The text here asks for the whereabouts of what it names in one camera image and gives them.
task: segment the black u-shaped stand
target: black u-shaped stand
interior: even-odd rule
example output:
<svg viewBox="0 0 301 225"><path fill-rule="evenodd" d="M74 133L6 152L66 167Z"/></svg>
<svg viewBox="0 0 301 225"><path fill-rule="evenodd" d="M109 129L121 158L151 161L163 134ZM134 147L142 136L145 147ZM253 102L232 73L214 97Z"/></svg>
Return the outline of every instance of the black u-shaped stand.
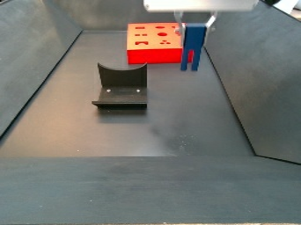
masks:
<svg viewBox="0 0 301 225"><path fill-rule="evenodd" d="M147 64L137 69L111 69L98 63L102 91L98 107L147 107Z"/></svg>

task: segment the red block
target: red block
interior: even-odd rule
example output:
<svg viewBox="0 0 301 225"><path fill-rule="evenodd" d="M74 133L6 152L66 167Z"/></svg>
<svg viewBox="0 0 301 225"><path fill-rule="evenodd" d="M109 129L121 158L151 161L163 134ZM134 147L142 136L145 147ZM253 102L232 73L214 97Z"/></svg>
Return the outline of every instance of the red block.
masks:
<svg viewBox="0 0 301 225"><path fill-rule="evenodd" d="M181 36L177 23L129 24L127 59L135 63L181 62Z"/></svg>

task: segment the dark gray surface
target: dark gray surface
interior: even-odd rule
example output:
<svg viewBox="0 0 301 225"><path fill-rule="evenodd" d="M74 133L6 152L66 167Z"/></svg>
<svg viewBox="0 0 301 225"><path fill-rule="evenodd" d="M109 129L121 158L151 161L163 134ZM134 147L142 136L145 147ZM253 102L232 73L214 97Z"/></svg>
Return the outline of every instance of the dark gray surface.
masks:
<svg viewBox="0 0 301 225"><path fill-rule="evenodd" d="M85 30L126 31L129 23L175 22L173 13L149 13L142 0L54 0ZM185 22L208 22L208 13L186 13Z"/></svg>
<svg viewBox="0 0 301 225"><path fill-rule="evenodd" d="M301 23L260 3L222 13L208 50L260 156L301 163Z"/></svg>
<svg viewBox="0 0 301 225"><path fill-rule="evenodd" d="M52 1L0 5L0 135L80 31Z"/></svg>
<svg viewBox="0 0 301 225"><path fill-rule="evenodd" d="M0 143L0 156L253 156L206 54L149 65L147 111L99 111L98 62L129 68L126 33L83 33Z"/></svg>
<svg viewBox="0 0 301 225"><path fill-rule="evenodd" d="M301 167L258 157L7 158L0 223L301 222Z"/></svg>

